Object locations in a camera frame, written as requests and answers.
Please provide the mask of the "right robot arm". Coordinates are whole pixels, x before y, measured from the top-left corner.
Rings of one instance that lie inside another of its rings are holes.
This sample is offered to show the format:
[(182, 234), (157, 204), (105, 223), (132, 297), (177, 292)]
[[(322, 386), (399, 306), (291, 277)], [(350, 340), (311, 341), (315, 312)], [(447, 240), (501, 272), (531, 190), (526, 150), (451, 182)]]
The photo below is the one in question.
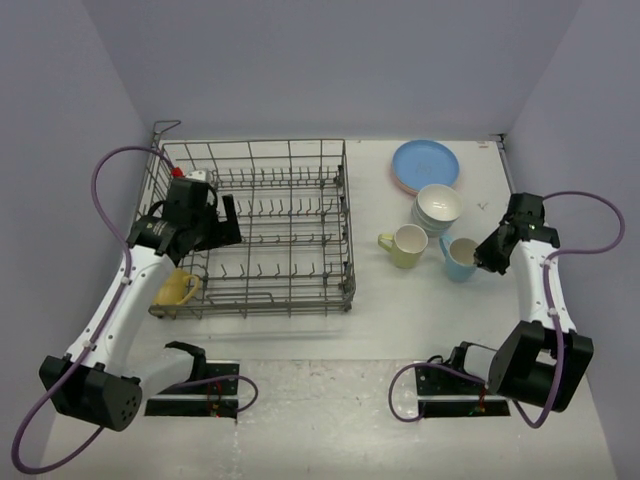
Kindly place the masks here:
[(553, 412), (568, 407), (594, 346), (577, 333), (566, 310), (559, 251), (558, 232), (545, 222), (543, 198), (513, 194), (473, 260), (491, 273), (513, 271), (520, 320), (496, 350), (471, 342), (453, 349), (446, 380), (454, 391), (467, 393), (483, 380), (493, 395)]

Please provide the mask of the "yellow mug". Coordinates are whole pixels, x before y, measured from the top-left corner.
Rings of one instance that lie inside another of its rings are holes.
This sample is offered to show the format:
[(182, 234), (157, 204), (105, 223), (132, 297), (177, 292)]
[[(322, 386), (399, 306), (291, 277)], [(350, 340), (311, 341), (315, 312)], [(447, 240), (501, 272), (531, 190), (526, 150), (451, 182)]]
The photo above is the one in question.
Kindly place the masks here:
[(201, 286), (201, 278), (176, 268), (156, 294), (152, 306), (185, 305)]

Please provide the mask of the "green mug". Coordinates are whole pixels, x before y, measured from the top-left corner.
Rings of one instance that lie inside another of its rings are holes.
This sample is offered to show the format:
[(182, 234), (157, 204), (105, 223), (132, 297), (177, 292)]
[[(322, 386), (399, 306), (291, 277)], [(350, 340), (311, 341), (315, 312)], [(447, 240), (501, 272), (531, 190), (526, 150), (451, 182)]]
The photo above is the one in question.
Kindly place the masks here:
[(377, 243), (390, 254), (397, 268), (412, 269), (428, 246), (428, 236), (420, 226), (405, 224), (393, 234), (379, 234)]

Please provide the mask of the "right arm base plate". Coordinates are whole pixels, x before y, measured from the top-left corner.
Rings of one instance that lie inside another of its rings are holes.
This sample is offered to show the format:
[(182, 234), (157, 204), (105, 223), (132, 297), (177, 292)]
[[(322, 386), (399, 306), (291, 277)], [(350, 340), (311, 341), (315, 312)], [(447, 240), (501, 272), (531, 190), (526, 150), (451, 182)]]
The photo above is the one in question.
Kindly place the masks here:
[(439, 369), (415, 369), (418, 414), (421, 419), (509, 417), (508, 402), (487, 393), (480, 384)]

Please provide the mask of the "blue mug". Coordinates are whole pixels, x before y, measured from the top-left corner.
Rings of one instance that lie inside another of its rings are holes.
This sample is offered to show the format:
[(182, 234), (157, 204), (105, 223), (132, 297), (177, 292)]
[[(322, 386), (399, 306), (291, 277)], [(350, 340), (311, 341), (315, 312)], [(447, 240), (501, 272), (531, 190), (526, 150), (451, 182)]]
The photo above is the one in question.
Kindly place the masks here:
[(469, 238), (453, 239), (449, 235), (442, 235), (439, 237), (439, 246), (447, 277), (458, 283), (468, 281), (477, 270), (474, 255), (479, 244)]

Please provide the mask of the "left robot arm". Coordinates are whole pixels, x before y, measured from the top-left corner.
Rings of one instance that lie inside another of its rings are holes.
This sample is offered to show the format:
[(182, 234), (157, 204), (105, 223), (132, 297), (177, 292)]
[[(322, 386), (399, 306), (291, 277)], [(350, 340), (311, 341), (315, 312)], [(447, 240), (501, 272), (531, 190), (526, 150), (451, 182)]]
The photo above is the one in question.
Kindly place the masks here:
[(202, 348), (173, 341), (144, 367), (127, 358), (161, 287), (192, 252), (241, 241), (234, 199), (218, 196), (213, 175), (195, 170), (171, 180), (165, 199), (136, 220), (122, 265), (91, 321), (60, 358), (48, 356), (39, 377), (55, 410), (113, 431), (127, 428), (141, 404), (164, 390), (201, 390), (208, 379)]

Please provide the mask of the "blue plate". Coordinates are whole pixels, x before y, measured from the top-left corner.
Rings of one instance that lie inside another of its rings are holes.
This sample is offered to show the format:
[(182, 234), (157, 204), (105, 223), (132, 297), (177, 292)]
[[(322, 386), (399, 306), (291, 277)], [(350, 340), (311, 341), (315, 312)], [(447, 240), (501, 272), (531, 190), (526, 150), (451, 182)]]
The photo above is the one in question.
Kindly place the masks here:
[(460, 166), (456, 155), (441, 143), (412, 140), (393, 154), (391, 172), (405, 190), (417, 193), (432, 184), (453, 186)]

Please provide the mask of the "white bowl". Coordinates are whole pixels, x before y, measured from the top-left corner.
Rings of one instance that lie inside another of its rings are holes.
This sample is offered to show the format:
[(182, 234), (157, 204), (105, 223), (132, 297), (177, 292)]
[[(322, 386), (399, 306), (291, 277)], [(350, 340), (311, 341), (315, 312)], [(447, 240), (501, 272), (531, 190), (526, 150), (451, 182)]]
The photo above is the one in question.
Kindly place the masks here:
[(412, 203), (411, 215), (418, 225), (420, 225), (428, 235), (440, 235), (449, 230), (455, 221), (439, 221), (434, 220), (424, 214), (416, 201)]
[(419, 216), (413, 216), (413, 220), (426, 232), (428, 237), (439, 237), (443, 234), (446, 234), (451, 227), (450, 223), (435, 225), (422, 219)]
[(420, 214), (436, 222), (454, 222), (463, 212), (463, 200), (451, 187), (432, 184), (422, 188), (415, 197)]

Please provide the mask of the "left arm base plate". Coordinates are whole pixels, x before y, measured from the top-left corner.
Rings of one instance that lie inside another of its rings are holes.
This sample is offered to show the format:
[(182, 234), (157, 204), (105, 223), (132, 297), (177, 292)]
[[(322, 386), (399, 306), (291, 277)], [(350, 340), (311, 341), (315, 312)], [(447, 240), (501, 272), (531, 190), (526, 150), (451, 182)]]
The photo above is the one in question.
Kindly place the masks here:
[(206, 385), (167, 389), (146, 402), (144, 415), (236, 420), (238, 387), (237, 379), (227, 379)]

